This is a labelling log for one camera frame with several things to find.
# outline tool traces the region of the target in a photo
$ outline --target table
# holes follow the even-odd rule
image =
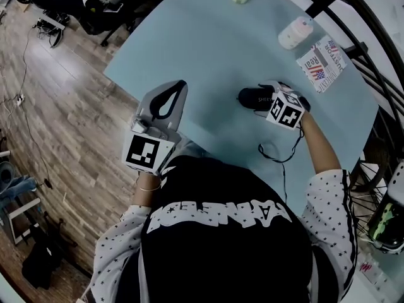
[[[248,0],[243,5],[232,0],[164,0],[104,73],[138,100],[164,82],[187,81],[179,131],[218,159],[251,169],[283,197],[282,166],[265,160],[258,145],[272,143],[270,155],[287,158],[297,131],[241,107],[236,98],[242,88],[272,79],[300,91],[346,169],[353,169],[377,113],[369,87],[346,55],[343,73],[326,92],[316,93],[295,60],[324,30],[315,24],[314,33],[291,51],[277,40],[300,15],[304,12],[289,0]],[[307,181],[314,175],[304,141],[285,168],[288,205],[300,215]]]

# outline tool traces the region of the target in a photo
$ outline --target black metal frame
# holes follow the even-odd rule
[[[353,61],[353,64],[355,67],[360,71],[363,79],[366,81],[368,85],[370,85],[375,91],[380,93],[382,96],[386,97],[383,89],[381,86],[377,84],[377,80],[374,77],[374,73],[372,73],[372,70],[368,67],[365,61],[363,61],[361,58],[356,58],[353,57],[351,58]],[[397,107],[397,111],[404,116],[404,93],[401,92],[397,87],[395,87],[390,80],[388,80],[385,76],[383,76],[383,80],[386,83],[386,86],[388,86],[389,89],[391,89],[394,93],[391,93],[391,96],[393,97],[393,101]]]
[[[306,10],[306,13],[315,18],[318,14],[324,11],[348,36],[348,38],[352,41],[355,49],[350,52],[355,53],[356,56],[362,56],[367,63],[368,67],[374,73],[375,79],[379,86],[381,86],[383,90],[383,96],[388,101],[391,110],[393,111],[393,115],[395,118],[396,128],[398,130],[398,142],[395,147],[395,157],[402,158],[403,157],[403,147],[404,147],[404,129],[400,121],[400,117],[398,115],[398,110],[393,100],[392,94],[389,88],[386,86],[385,78],[380,74],[377,67],[374,65],[372,59],[369,57],[367,53],[367,47],[358,41],[355,35],[349,30],[349,28],[344,24],[344,22],[339,19],[339,17],[329,9],[329,5],[333,3],[335,0],[311,0],[313,4]],[[364,0],[345,0],[348,4],[350,4],[356,12],[358,12],[359,16],[365,21],[367,26],[371,29],[372,33],[375,35],[385,53],[389,57],[393,68],[395,69],[397,76],[400,80],[402,86],[404,86],[404,62],[402,61],[400,54],[398,53],[393,41],[390,36],[387,34],[386,30],[383,28],[380,21],[377,19],[376,15],[372,12],[370,7],[365,3]]]

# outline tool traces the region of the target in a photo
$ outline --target metal rail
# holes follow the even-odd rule
[[[356,62],[360,63],[363,67],[367,68],[369,71],[371,71],[371,69],[369,68],[369,65],[361,58],[355,57],[354,60]],[[387,79],[387,77],[385,77],[384,75],[382,75],[382,77],[383,77],[384,82],[386,82],[386,84],[388,85],[388,87],[391,88],[395,93],[397,93],[397,95],[400,96],[401,99],[404,100],[404,93],[401,90],[399,90],[389,79]]]
[[[329,5],[334,2],[334,0],[311,0],[313,1],[312,6],[310,6],[306,12],[310,12],[309,16],[316,17],[320,12],[324,11],[348,36],[348,38],[352,41],[354,46],[358,49],[360,55],[363,56],[368,66],[372,69],[377,82],[381,86],[384,92],[384,97],[388,101],[391,110],[393,111],[393,115],[395,118],[395,122],[397,125],[397,129],[399,130],[399,147],[397,148],[397,157],[402,157],[403,155],[403,147],[404,147],[404,129],[398,115],[398,111],[396,105],[391,96],[391,92],[387,88],[385,81],[383,80],[383,76],[380,74],[377,67],[374,65],[372,59],[368,55],[364,46],[359,42],[356,36],[349,30],[349,28],[344,24],[344,22],[339,19],[339,17],[329,9]],[[383,28],[382,24],[380,24],[376,15],[371,11],[369,6],[364,2],[364,0],[346,0],[347,3],[351,4],[352,7],[358,12],[359,16],[366,22],[367,26],[371,29],[372,33],[375,35],[385,53],[389,57],[393,68],[395,69],[400,83],[404,86],[404,63],[393,43],[390,39],[390,36],[387,34],[386,30]]]

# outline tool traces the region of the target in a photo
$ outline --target person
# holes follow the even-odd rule
[[[9,162],[0,164],[0,203],[13,201],[22,193],[37,190],[37,181],[27,175],[14,177],[14,167]]]
[[[300,218],[249,170],[186,147],[140,173],[97,241],[95,301],[339,302],[357,259],[348,174],[312,115],[301,123],[316,175]]]

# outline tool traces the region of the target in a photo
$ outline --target office chair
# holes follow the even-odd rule
[[[140,15],[134,11],[147,0],[120,0],[110,6],[116,12],[105,10],[106,5],[99,0],[17,0],[23,4],[33,3],[41,9],[66,13],[75,17],[84,31],[89,35],[99,35],[110,31],[102,41],[102,46],[108,45],[108,38],[124,23],[131,23]]]
[[[30,236],[33,237],[35,244],[27,259],[24,260],[21,272],[32,286],[49,289],[51,276],[61,265],[62,259],[83,275],[88,278],[92,277],[89,272],[74,261],[71,248],[77,247],[77,243],[61,233],[63,219],[59,219],[59,222],[56,223],[49,218],[48,213],[45,211],[46,229],[43,230],[41,227],[35,227],[36,221],[29,213],[26,215],[31,222]]]

